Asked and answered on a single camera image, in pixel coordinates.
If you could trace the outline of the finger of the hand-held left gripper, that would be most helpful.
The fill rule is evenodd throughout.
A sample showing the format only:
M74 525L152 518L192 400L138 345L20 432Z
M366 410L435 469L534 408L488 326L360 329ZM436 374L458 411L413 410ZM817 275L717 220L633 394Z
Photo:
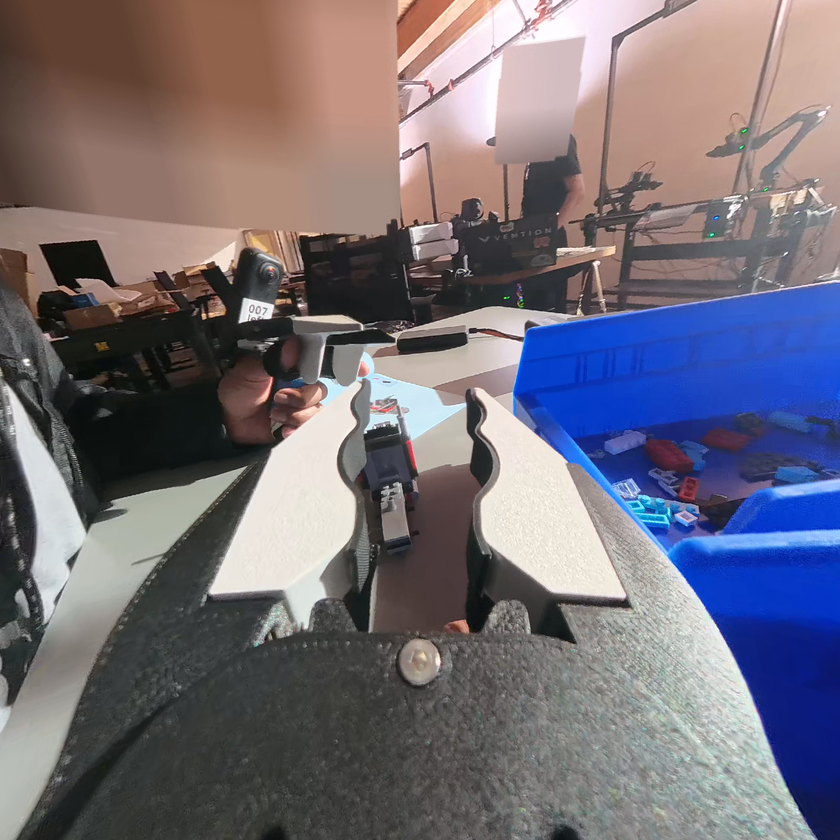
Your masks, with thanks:
M358 333L363 324L350 317L292 317L292 334L300 337Z
M366 373L361 373L364 350L364 343L329 344L329 379L349 386L365 376Z

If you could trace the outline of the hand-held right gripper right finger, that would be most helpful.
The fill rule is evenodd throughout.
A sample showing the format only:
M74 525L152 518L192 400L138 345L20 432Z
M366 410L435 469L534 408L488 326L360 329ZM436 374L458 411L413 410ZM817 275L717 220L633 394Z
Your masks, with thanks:
M572 634L564 606L628 607L628 597L571 464L480 388L465 395L479 488L467 542L470 631L518 602L530 629Z

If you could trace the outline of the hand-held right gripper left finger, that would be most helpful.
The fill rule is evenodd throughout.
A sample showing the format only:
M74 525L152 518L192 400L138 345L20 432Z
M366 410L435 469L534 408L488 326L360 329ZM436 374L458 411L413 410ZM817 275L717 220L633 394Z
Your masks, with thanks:
M275 597L291 621L363 591L371 540L358 486L371 383L359 380L274 447L209 588L215 601Z

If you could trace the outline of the toy brick truck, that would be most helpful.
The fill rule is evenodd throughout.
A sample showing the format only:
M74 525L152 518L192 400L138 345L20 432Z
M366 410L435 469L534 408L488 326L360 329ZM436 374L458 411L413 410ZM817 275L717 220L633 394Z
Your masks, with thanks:
M394 396L371 404L379 420L363 435L366 460L360 484L379 512L381 546L396 555L413 546L417 531L413 513L418 497L418 470L406 412Z

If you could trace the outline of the person's left forearm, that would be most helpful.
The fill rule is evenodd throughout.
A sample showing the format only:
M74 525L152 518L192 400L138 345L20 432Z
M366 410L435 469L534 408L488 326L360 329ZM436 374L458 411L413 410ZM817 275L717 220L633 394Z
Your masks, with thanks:
M65 421L81 465L102 483L266 446L235 442L214 382L148 394L79 386Z

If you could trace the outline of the person's left hand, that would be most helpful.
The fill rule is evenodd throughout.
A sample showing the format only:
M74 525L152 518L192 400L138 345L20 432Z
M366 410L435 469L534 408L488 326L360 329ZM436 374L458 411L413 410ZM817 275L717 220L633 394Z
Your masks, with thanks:
M277 435L288 438L320 412L326 393L321 383L276 385L254 354L238 360L217 389L227 435L240 446L270 445Z

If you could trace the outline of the black power adapter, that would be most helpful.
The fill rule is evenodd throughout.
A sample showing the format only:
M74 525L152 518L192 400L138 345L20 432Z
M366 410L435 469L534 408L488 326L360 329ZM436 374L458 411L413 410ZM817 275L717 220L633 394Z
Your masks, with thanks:
M444 325L431 329L401 332L396 339L399 354L423 354L452 350L467 345L469 329L463 325Z

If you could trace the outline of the light blue instruction booklet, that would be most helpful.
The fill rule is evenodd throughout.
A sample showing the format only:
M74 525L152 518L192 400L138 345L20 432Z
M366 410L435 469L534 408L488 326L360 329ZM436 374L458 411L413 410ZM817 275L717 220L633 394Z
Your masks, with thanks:
M417 439L456 415L465 407L464 397L433 388L397 380L389 375L372 374L370 419L366 429L398 425L402 414L411 439Z

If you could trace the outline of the pile of loose toy bricks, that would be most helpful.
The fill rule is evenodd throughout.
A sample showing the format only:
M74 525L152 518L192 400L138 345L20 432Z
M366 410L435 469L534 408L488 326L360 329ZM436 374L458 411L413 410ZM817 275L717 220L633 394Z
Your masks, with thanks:
M578 446L666 547L716 536L761 490L838 479L838 416L776 410L636 427Z

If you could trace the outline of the black flat panel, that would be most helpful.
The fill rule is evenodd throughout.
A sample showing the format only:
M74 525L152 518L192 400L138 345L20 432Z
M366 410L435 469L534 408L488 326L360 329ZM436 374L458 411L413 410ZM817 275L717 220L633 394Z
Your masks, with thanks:
M118 285L95 239L47 243L38 247L59 287L78 290L80 279L102 280L111 288Z

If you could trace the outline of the blue bin with white card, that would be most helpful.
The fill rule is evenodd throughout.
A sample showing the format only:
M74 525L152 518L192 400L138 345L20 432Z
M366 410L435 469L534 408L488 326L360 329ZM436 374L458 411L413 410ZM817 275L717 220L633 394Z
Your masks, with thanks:
M531 329L514 413L623 508L623 480L662 491L643 446L592 459L611 433L705 447L697 495L741 503L726 522L643 529L671 555L683 539L838 536L838 303L830 281Z

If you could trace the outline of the black laptop with stickers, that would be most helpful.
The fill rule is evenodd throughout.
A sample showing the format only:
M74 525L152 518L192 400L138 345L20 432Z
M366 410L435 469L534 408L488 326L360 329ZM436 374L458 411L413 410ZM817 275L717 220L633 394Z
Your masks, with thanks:
M508 222L485 220L460 227L456 238L467 268L478 277L555 266L558 249L568 244L566 230L558 227L555 213Z

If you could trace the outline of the black metal workbench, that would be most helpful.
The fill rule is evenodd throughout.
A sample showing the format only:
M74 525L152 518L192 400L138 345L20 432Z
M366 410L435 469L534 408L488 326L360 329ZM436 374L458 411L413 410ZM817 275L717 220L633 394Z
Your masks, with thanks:
M837 211L837 206L823 201L816 180L807 180L784 190L763 187L696 204L657 203L644 210L621 206L604 215L589 214L574 224L581 227L591 247L602 230L624 231L619 273L624 284L631 281L636 263L733 260L739 265L738 287L757 291L762 284L786 286L805 245L805 234L828 229ZM699 214L704 214L705 226L698 241L636 244L638 236L653 240L655 231L682 228Z

